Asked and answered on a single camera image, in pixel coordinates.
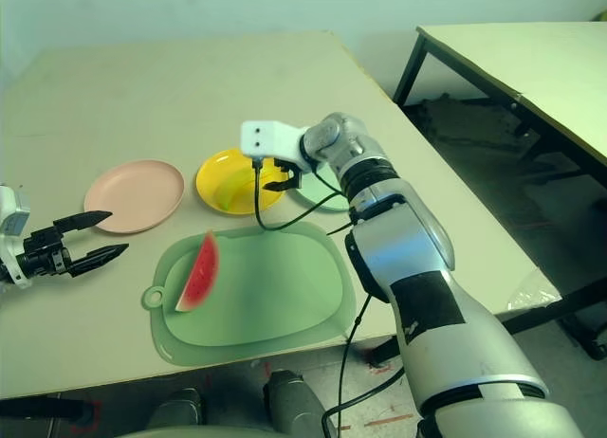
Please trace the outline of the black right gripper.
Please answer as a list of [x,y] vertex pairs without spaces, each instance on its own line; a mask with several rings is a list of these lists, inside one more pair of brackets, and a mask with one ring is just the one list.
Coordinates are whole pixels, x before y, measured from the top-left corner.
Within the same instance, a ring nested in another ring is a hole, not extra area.
[[303,172],[296,163],[275,158],[274,166],[278,167],[282,173],[288,173],[289,177],[281,182],[272,181],[266,183],[263,186],[264,190],[271,192],[285,192],[288,190],[297,190],[301,187]]

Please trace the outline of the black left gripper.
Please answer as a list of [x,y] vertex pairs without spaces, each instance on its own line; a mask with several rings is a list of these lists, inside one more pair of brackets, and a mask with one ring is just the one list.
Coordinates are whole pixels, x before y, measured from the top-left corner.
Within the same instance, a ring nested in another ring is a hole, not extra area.
[[63,233],[92,228],[112,215],[107,210],[85,211],[55,220],[54,227],[32,232],[23,241],[23,273],[27,278],[66,272],[71,277],[78,277],[118,258],[129,247],[128,244],[104,246],[87,252],[83,258],[71,263],[70,255],[62,242]]

